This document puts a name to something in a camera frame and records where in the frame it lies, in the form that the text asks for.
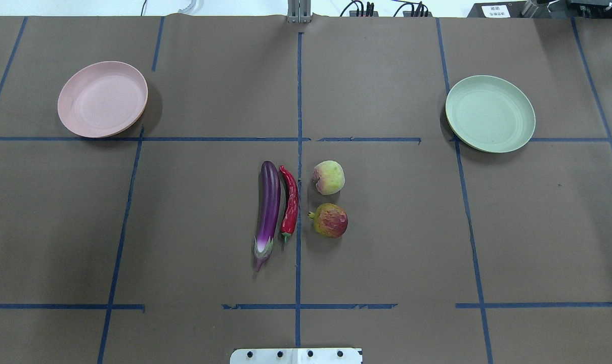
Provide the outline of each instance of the purple eggplant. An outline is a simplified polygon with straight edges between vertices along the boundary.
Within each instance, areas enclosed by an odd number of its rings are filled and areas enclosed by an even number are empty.
[[[271,161],[265,161],[261,166],[261,184],[264,186],[264,201],[260,206],[259,230],[254,239],[254,257],[257,260],[257,272],[270,258],[272,246],[274,246],[274,232],[279,219],[281,185],[277,168]]]

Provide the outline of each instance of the white floor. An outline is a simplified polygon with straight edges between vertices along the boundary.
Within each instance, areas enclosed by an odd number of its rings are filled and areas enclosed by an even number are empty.
[[[475,2],[487,0],[425,0],[434,16],[465,18]],[[0,16],[139,16],[144,0],[0,0]],[[190,6],[192,0],[148,0],[145,15],[173,14]],[[287,14],[287,0],[194,0],[187,13],[203,16],[263,16]],[[380,16],[393,16],[401,3],[375,0]],[[348,0],[312,0],[312,10],[339,16]]]

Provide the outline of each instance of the red chili pepper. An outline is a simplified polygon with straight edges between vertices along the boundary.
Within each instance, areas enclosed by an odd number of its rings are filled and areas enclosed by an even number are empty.
[[[283,179],[286,181],[286,187],[288,189],[288,198],[286,200],[286,213],[283,216],[283,221],[281,222],[281,235],[283,235],[283,242],[287,243],[290,235],[295,232],[295,225],[297,224],[297,212],[299,211],[299,196],[297,195],[297,181],[295,177],[290,174],[281,166],[280,168],[281,175],[283,175]]]

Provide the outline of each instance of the plate rim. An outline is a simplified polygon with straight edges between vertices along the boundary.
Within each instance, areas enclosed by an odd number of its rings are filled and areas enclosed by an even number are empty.
[[[130,67],[130,69],[135,70],[135,72],[137,73],[137,75],[142,79],[142,81],[144,82],[144,86],[145,86],[145,90],[146,92],[144,92],[144,104],[142,105],[142,109],[140,110],[140,112],[138,113],[137,117],[135,117],[135,119],[132,122],[129,122],[125,127],[123,127],[122,129],[119,129],[118,131],[115,132],[111,132],[108,134],[102,134],[99,133],[99,136],[89,136],[89,135],[83,135],[83,134],[78,134],[74,131],[72,131],[70,129],[70,127],[68,127],[68,125],[66,124],[66,122],[63,120],[63,118],[61,117],[61,95],[63,95],[63,92],[65,91],[65,89],[68,87],[68,85],[70,84],[70,82],[78,76],[78,74],[84,72],[85,70],[91,68],[91,67],[97,67],[100,64],[121,64],[121,65],[126,65],[126,67]],[[61,121],[61,124],[63,124],[63,126],[66,127],[66,129],[68,129],[68,131],[70,131],[73,134],[79,135],[79,136],[83,136],[84,138],[92,138],[92,139],[100,139],[100,138],[107,138],[107,137],[111,137],[115,134],[119,134],[122,131],[128,129],[129,127],[133,126],[133,124],[135,124],[140,117],[142,116],[142,114],[144,113],[144,110],[146,109],[146,105],[149,102],[149,84],[146,81],[146,78],[144,77],[144,75],[142,74],[142,72],[140,72],[139,69],[135,68],[133,65],[130,65],[126,62],[122,62],[122,61],[101,61],[101,62],[95,62],[93,64],[89,64],[86,67],[80,69],[79,71],[75,72],[75,74],[73,74],[67,81],[66,83],[63,85],[63,87],[61,88],[61,91],[59,92],[59,97],[57,99],[57,115],[59,116],[59,120]]]
[[[524,143],[522,143],[521,145],[519,145],[519,147],[512,148],[512,149],[507,149],[507,150],[502,150],[502,151],[499,151],[499,150],[486,150],[486,149],[483,149],[483,148],[477,147],[477,146],[475,146],[475,145],[471,144],[470,142],[466,141],[466,140],[465,140],[465,139],[464,139],[464,138],[463,138],[463,137],[462,137],[462,136],[461,136],[461,135],[460,135],[460,134],[457,132],[457,130],[456,130],[456,128],[455,128],[455,126],[453,125],[452,120],[450,120],[450,116],[449,116],[449,115],[448,115],[448,113],[447,113],[447,110],[448,110],[448,103],[449,103],[449,100],[450,100],[450,93],[452,93],[452,91],[455,89],[455,87],[457,87],[457,86],[458,86],[460,83],[462,83],[463,81],[469,80],[469,79],[471,79],[471,78],[486,78],[486,79],[487,79],[487,78],[490,78],[490,79],[495,79],[495,80],[498,80],[498,81],[503,81],[504,83],[507,83],[508,85],[511,85],[512,87],[514,87],[514,89],[518,90],[518,91],[519,91],[519,93],[520,93],[522,96],[524,96],[524,100],[526,100],[526,102],[528,103],[528,105],[531,107],[531,111],[532,111],[532,113],[533,113],[533,129],[531,130],[531,136],[529,136],[528,140],[524,141]],[[525,94],[525,93],[524,93],[522,90],[520,90],[520,89],[519,89],[519,87],[517,87],[516,85],[514,85],[514,83],[512,83],[512,82],[510,82],[510,81],[508,81],[508,80],[505,80],[505,79],[503,79],[503,78],[501,78],[501,77],[498,77],[498,76],[492,76],[492,75],[490,75],[490,74],[474,74],[473,76],[468,76],[468,77],[466,77],[466,78],[462,79],[461,81],[458,81],[457,83],[455,83],[455,84],[454,84],[454,86],[452,86],[452,87],[450,88],[450,91],[448,92],[448,96],[445,98],[445,112],[446,112],[446,115],[445,115],[445,116],[447,117],[448,124],[450,125],[450,127],[451,127],[452,131],[454,132],[454,134],[455,134],[455,135],[456,135],[456,136],[457,136],[459,139],[461,139],[461,141],[463,141],[464,143],[466,143],[466,145],[469,145],[469,146],[470,146],[470,147],[472,147],[472,148],[475,148],[475,149],[480,150],[480,151],[482,151],[482,152],[493,153],[493,154],[501,154],[501,153],[509,153],[509,152],[514,152],[515,150],[518,150],[518,149],[520,149],[521,147],[524,147],[524,146],[525,146],[525,145],[526,145],[526,144],[527,144],[527,143],[528,143],[528,142],[531,140],[531,138],[533,138],[533,134],[535,133],[535,127],[536,127],[536,125],[537,125],[537,117],[536,117],[536,115],[535,115],[535,108],[533,108],[533,104],[531,104],[531,101],[529,100],[529,97],[528,97],[528,96],[526,96],[526,94]]]

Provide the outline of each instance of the white bracket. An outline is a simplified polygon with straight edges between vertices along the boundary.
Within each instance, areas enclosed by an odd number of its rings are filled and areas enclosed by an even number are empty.
[[[230,364],[362,364],[359,348],[238,349]]]
[[[288,23],[310,23],[311,0],[288,0]]]

